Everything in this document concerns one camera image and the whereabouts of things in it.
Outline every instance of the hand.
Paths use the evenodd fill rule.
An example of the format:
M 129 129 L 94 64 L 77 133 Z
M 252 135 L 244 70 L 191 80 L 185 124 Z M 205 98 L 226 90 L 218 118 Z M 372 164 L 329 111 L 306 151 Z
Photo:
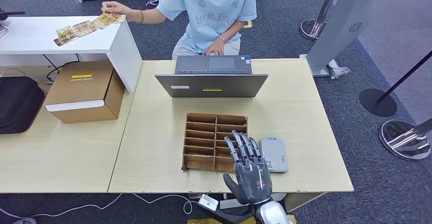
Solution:
M 205 55 L 210 55 L 214 52 L 214 55 L 224 55 L 225 41 L 217 38 L 205 51 Z
M 225 142 L 234 161 L 234 172 L 238 184 L 232 180 L 228 173 L 224 173 L 225 184 L 242 205 L 268 200 L 273 191 L 272 180 L 265 159 L 261 157 L 255 140 L 234 130 L 232 134 L 237 141 L 241 158 L 238 157 L 229 137 L 225 137 Z
M 131 9 L 118 2 L 103 2 L 101 10 L 102 12 L 124 14 L 126 15 L 126 20 L 132 22 L 140 22 L 142 18 L 140 10 Z

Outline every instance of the cardboard box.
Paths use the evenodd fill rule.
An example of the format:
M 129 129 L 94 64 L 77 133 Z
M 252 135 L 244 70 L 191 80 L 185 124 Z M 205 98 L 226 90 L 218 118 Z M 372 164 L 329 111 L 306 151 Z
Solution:
M 64 123 L 115 120 L 124 85 L 109 61 L 63 67 L 45 99 L 45 108 Z
M 187 169 L 234 171 L 232 158 L 224 140 L 224 137 L 229 137 L 236 150 L 238 149 L 232 130 L 248 134 L 248 118 L 188 113 L 181 169 L 183 171 Z

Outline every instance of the gray pants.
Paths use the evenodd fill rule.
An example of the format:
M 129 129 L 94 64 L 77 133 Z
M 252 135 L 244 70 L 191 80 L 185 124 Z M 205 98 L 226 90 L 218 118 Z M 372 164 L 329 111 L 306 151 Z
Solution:
M 224 54 L 225 55 L 238 55 L 238 52 L 240 51 L 240 38 L 232 41 L 227 42 L 224 45 Z M 177 56 L 179 55 L 204 55 L 204 53 L 196 53 L 192 52 L 180 45 L 180 41 L 177 42 L 177 45 L 174 47 L 173 50 L 173 59 L 176 60 Z

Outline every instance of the laptop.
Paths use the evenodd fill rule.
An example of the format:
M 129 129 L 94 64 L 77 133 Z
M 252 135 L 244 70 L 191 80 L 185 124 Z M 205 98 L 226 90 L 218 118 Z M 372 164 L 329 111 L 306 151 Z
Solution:
M 251 98 L 267 79 L 252 74 L 249 55 L 178 56 L 174 74 L 155 75 L 173 98 Z

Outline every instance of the bracelet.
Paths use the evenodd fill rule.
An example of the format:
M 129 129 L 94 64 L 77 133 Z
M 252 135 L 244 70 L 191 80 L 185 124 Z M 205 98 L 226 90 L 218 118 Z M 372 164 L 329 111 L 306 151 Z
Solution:
M 142 11 L 142 10 L 139 10 L 139 9 L 138 9 L 138 11 L 141 13 L 141 20 L 140 20 L 140 22 L 138 22 L 138 23 L 139 23 L 139 24 L 142 24 L 143 21 L 144 21 L 144 14 L 143 14 L 143 11 Z

